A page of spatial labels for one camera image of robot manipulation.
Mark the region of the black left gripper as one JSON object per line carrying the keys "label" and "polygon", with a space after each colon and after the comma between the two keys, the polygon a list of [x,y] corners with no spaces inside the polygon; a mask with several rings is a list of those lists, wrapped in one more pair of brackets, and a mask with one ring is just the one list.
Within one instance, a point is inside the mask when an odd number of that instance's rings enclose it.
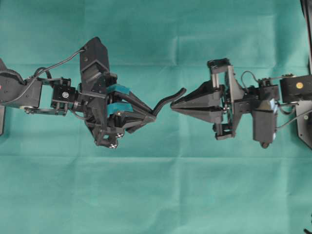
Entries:
{"label": "black left gripper", "polygon": [[83,120],[97,146],[114,149],[125,131],[133,133],[156,120],[156,109],[117,83],[110,72],[81,72],[76,112]]}

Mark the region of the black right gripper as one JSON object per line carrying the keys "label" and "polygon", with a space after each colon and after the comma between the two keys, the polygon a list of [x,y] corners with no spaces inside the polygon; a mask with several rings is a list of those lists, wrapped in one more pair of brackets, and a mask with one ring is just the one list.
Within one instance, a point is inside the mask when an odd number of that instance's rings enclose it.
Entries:
{"label": "black right gripper", "polygon": [[[213,130],[217,140],[235,137],[242,113],[235,102],[243,99],[245,92],[237,82],[234,67],[227,58],[207,62],[211,80],[202,83],[196,90],[171,103],[171,109],[180,114],[205,122],[215,123]],[[227,123],[222,123],[223,113]]]}

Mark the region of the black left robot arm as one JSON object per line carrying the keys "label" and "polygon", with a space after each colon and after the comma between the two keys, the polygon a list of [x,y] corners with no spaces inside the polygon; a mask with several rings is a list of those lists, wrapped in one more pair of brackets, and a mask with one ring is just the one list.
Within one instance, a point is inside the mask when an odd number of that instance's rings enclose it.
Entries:
{"label": "black left robot arm", "polygon": [[118,139],[154,122],[165,101],[150,108],[102,62],[81,65],[77,88],[66,78],[52,78],[40,67],[28,79],[0,65],[0,104],[23,109],[28,114],[66,115],[72,112],[84,121],[97,146],[116,148]]}

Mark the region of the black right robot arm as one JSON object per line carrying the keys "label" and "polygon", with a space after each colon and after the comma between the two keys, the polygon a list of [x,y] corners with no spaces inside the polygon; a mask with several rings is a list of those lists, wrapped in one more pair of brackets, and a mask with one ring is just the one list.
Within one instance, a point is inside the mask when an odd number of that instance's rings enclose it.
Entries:
{"label": "black right robot arm", "polygon": [[213,123],[217,140],[236,136],[243,114],[253,118],[253,139],[266,149],[282,127],[277,125],[278,111],[295,113],[297,134],[309,147],[312,145],[312,77],[284,75],[280,84],[271,78],[256,80],[258,86],[247,87],[235,78],[227,58],[207,62],[211,78],[196,90],[171,104],[171,109]]}

